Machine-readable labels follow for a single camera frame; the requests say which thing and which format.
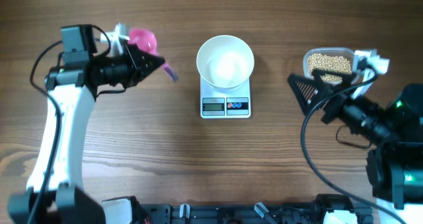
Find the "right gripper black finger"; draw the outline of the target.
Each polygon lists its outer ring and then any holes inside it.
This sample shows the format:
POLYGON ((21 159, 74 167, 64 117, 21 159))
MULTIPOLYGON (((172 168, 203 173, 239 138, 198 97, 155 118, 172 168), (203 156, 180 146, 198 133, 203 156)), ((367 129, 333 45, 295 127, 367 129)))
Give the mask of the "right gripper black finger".
POLYGON ((355 73, 347 74, 347 73, 338 73, 333 71, 327 71, 322 69, 315 69, 312 72, 313 82, 312 85, 319 89, 320 91, 325 90, 332 90, 335 92, 339 92, 343 89, 347 89, 351 86, 353 80, 356 77, 355 73), (329 83, 328 81, 324 81, 323 77, 327 76, 335 76, 340 79, 340 82, 337 84, 329 83))
POLYGON ((292 73, 288 77, 288 84, 304 115, 307 115, 323 99, 322 81, 315 81, 292 73))

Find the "pink plastic scoop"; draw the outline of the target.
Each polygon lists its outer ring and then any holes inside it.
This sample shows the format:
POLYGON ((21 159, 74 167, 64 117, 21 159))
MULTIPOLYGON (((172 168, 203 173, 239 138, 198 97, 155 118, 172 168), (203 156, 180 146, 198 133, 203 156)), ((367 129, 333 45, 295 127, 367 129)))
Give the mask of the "pink plastic scoop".
MULTIPOLYGON (((145 28, 131 28, 129 38, 129 44, 136 44, 141 51, 159 56, 157 52, 157 39, 152 31, 145 28)), ((174 82, 178 81, 178 75, 167 62, 161 67, 174 82)))

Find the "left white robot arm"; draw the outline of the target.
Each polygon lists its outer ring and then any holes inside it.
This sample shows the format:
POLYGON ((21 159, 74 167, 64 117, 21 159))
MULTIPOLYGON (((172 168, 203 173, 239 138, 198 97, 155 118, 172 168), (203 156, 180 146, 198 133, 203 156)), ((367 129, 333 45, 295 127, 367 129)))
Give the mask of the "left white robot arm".
POLYGON ((40 92, 48 100, 48 114, 40 152, 24 193, 12 195, 7 205, 14 223, 150 223, 151 216, 135 197, 96 202, 82 184, 85 134, 103 86, 110 94, 117 85, 136 86, 165 65, 152 31, 127 29, 123 24, 102 32, 108 47, 96 49, 96 26, 78 24, 61 29, 56 66, 40 92))

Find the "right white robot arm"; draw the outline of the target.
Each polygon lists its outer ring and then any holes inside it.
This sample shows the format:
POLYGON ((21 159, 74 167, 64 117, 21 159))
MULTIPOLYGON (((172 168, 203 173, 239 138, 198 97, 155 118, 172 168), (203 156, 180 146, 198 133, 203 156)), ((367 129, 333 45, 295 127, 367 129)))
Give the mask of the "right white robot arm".
POLYGON ((322 80, 328 71, 316 70, 313 78, 291 74, 288 83, 305 115, 300 143, 312 171, 333 190, 379 211, 381 223, 422 222, 422 85, 412 83, 381 108, 360 95, 359 89, 377 77, 353 83, 342 74, 339 85, 322 80), (376 198, 373 203, 347 192, 328 180, 315 166, 306 145, 306 131, 313 114, 322 109, 324 124, 339 119, 354 135, 369 141, 365 170, 376 198))

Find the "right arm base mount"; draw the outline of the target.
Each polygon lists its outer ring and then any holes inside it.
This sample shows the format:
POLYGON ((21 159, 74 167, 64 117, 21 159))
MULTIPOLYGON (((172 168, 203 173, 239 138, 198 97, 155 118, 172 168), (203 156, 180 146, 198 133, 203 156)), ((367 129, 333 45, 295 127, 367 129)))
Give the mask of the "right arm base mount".
POLYGON ((311 222, 320 224, 374 224, 370 207, 353 204, 340 194, 318 194, 313 201, 311 222))

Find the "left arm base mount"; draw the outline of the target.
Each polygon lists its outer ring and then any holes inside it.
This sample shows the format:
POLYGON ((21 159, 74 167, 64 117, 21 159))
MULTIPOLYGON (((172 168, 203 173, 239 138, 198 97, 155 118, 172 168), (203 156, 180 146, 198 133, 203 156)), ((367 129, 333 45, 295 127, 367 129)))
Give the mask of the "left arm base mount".
POLYGON ((106 224, 151 224, 150 215, 135 196, 124 196, 101 202, 106 224))

